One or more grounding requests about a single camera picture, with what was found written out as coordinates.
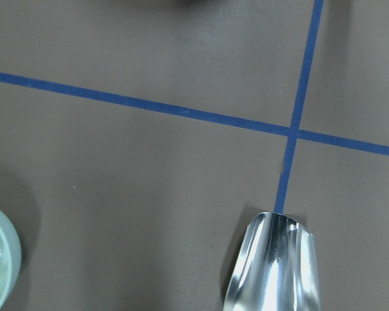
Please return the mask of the metal ice scoop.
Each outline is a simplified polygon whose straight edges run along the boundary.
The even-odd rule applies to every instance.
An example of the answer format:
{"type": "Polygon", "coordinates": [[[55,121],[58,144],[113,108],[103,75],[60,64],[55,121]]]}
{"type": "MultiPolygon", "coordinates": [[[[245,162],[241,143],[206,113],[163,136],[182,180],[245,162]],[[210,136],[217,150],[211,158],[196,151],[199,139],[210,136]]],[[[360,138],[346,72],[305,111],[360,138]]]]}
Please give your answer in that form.
{"type": "Polygon", "coordinates": [[[321,310],[314,235],[284,214],[257,214],[246,228],[224,310],[321,310]]]}

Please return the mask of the mint green bowl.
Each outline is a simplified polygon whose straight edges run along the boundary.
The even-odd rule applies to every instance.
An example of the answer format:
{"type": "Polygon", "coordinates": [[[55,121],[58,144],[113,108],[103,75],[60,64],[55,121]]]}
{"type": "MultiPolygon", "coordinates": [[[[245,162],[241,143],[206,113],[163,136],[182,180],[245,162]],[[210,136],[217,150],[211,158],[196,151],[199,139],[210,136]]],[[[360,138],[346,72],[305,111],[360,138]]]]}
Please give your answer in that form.
{"type": "Polygon", "coordinates": [[[21,243],[9,218],[0,210],[0,309],[12,293],[21,269],[21,243]]]}

